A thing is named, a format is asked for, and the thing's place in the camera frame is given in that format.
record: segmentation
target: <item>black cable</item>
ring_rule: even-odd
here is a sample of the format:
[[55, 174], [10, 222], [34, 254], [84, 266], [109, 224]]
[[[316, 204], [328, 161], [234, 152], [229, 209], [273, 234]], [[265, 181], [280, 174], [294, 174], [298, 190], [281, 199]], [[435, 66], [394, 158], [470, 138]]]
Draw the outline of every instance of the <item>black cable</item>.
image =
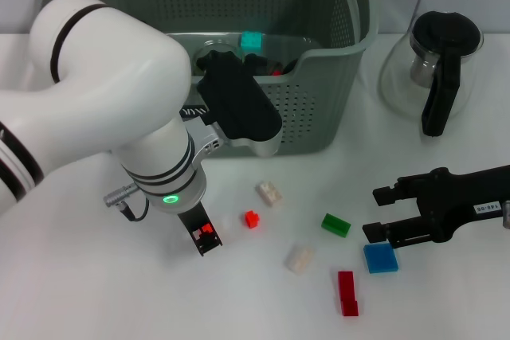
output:
[[136, 218], [133, 222], [140, 222], [142, 219], [144, 219], [147, 216], [148, 211], [149, 211], [149, 200], [145, 198], [145, 210], [143, 211], [143, 214], [140, 216], [140, 218]]
[[137, 218], [135, 217], [135, 214], [131, 211], [131, 208], [126, 202], [122, 202], [122, 205], [125, 205], [124, 209], [119, 209], [119, 211], [127, 218], [130, 222], [140, 222], [142, 219], [144, 219], [147, 216], [147, 213], [149, 211], [149, 200], [145, 198], [145, 210], [143, 211], [143, 214]]

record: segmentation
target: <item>green block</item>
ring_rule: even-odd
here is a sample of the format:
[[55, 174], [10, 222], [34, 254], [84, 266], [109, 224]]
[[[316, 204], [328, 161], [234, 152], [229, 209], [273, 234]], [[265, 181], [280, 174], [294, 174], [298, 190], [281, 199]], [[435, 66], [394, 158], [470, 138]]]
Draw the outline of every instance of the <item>green block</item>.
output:
[[351, 224], [346, 221], [342, 221], [340, 218], [334, 217], [331, 214], [326, 214], [326, 217], [324, 217], [320, 227], [345, 238], [347, 233], [349, 233]]

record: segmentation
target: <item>red block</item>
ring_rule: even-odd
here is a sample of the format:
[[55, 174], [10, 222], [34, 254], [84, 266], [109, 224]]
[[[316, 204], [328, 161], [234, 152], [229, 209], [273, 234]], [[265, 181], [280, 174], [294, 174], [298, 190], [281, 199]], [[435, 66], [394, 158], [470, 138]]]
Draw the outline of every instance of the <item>red block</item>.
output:
[[358, 302], [355, 300], [342, 301], [342, 315], [343, 316], [359, 316]]
[[354, 293], [354, 274], [352, 271], [340, 271], [338, 273], [338, 288], [341, 301], [356, 301]]
[[246, 224], [250, 229], [255, 229], [258, 226], [258, 221], [260, 220], [257, 213], [254, 213], [252, 210], [246, 213], [245, 215]]
[[211, 227], [210, 223], [208, 223], [207, 225], [205, 226], [202, 226], [202, 228], [200, 229], [203, 233], [212, 233], [213, 232], [213, 228]]

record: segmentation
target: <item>black lid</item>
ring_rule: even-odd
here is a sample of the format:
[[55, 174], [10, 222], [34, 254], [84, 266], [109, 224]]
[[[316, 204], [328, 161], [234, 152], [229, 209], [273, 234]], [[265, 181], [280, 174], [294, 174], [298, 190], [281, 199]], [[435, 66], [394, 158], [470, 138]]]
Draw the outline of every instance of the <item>black lid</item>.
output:
[[458, 49], [461, 56], [476, 52], [481, 39], [477, 25], [457, 12], [423, 14], [414, 23], [413, 35], [430, 52], [441, 54], [449, 47]]

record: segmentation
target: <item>green indicator light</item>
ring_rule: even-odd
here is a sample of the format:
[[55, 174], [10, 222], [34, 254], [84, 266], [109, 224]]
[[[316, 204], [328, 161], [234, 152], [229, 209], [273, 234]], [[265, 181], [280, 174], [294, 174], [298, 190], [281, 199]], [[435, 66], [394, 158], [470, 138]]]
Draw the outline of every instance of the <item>green indicator light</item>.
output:
[[179, 197], [177, 195], [168, 195], [165, 198], [163, 198], [163, 202], [165, 203], [175, 203], [178, 201]]

